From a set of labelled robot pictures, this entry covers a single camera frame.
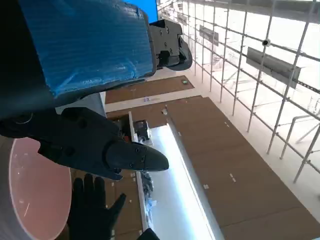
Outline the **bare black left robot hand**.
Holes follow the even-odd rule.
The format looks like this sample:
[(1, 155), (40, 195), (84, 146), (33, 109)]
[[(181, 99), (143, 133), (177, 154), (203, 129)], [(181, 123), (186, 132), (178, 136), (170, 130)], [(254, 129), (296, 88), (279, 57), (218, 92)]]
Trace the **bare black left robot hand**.
[(126, 142), (114, 122), (71, 103), (160, 68), (189, 69), (182, 34), (178, 23), (149, 22), (121, 0), (1, 1), (1, 135), (34, 139), (47, 159), (115, 181), (123, 169), (167, 170), (162, 153)]

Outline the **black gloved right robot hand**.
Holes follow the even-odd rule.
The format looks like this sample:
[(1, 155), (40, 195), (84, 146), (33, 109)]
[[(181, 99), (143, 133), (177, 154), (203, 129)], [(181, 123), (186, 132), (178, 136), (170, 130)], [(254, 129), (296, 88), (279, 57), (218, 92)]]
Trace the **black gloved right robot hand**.
[(125, 204), (122, 193), (115, 203), (106, 207), (105, 181), (87, 173), (73, 182), (67, 226), (70, 240), (109, 240)]

